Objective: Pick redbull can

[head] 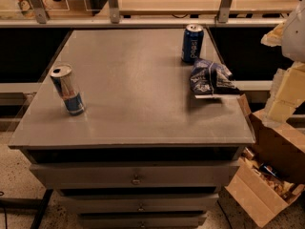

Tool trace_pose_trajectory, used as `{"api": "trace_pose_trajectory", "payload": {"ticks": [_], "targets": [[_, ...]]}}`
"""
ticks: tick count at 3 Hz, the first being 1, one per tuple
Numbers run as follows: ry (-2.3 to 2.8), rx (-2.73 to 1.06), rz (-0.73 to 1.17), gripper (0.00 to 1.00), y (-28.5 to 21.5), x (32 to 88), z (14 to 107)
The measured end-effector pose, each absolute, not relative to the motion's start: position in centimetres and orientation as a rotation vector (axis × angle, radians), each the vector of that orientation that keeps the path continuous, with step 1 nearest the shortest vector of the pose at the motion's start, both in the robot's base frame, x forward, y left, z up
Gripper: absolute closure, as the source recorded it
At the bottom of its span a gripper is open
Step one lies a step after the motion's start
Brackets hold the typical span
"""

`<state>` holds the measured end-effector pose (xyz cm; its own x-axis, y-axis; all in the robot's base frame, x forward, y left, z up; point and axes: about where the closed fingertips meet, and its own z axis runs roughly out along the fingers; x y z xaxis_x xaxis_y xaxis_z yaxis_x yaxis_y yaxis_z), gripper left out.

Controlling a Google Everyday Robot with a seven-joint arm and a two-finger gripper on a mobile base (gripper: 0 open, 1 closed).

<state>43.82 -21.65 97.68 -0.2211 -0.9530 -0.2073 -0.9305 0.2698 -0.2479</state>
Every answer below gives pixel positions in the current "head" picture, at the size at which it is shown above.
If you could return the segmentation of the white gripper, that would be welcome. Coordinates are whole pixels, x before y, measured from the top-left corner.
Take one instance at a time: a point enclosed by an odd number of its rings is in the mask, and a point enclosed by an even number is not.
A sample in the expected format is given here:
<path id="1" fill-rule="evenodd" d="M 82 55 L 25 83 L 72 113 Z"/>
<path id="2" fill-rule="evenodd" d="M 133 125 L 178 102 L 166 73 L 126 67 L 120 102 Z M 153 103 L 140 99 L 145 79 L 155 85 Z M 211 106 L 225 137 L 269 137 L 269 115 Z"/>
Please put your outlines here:
<path id="1" fill-rule="evenodd" d="M 305 101 L 305 0 L 287 18 L 264 34 L 261 43 L 282 47 L 282 54 L 294 62 L 288 70 L 274 75 L 270 97 L 264 108 L 267 123 L 284 123 Z"/>

